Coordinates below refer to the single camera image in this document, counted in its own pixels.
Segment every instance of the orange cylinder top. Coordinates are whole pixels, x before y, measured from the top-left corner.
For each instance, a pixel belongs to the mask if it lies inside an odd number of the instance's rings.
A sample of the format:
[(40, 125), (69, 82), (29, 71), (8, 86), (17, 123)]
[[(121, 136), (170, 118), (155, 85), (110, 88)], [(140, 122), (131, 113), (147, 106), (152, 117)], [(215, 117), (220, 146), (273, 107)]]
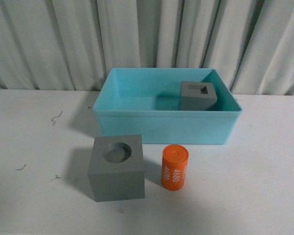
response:
[(189, 153), (178, 144), (165, 147), (162, 156), (161, 183), (164, 188), (175, 191), (184, 186)]

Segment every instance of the circular hole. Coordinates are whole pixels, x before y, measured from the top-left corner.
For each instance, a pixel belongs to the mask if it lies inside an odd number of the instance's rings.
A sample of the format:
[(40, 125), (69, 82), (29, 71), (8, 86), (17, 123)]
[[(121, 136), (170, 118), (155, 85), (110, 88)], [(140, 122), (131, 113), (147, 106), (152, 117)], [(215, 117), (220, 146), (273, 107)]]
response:
[(111, 143), (103, 153), (103, 158), (110, 163), (126, 161), (132, 154), (131, 147), (126, 143)]

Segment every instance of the gray block with circular hole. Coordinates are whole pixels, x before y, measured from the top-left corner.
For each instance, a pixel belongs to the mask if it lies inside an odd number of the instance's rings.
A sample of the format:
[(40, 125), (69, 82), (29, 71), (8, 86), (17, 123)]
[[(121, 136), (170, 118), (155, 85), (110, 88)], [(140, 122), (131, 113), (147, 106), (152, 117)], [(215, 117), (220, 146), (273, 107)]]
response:
[(88, 178), (96, 202), (145, 198), (142, 135), (95, 138)]
[(212, 83), (182, 81), (179, 110), (204, 111), (216, 102), (217, 95)]

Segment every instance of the white backdrop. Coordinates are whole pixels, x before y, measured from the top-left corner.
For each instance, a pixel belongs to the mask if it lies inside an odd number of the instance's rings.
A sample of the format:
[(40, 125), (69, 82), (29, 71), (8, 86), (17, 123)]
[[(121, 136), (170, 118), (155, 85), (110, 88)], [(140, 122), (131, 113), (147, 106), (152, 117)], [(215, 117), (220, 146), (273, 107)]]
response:
[(0, 88), (100, 90), (114, 67), (294, 95), (294, 0), (0, 0)]

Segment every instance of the white tabletop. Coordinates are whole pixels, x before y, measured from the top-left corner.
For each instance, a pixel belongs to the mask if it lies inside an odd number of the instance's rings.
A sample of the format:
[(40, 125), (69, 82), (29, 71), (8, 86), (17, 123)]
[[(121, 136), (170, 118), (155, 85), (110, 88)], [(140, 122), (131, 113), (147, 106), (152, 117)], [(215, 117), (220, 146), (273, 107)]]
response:
[(294, 235), (294, 96), (236, 95), (227, 144), (184, 145), (179, 191), (160, 185), (166, 145), (144, 144), (146, 198), (97, 203), (97, 95), (0, 90), (0, 234)]

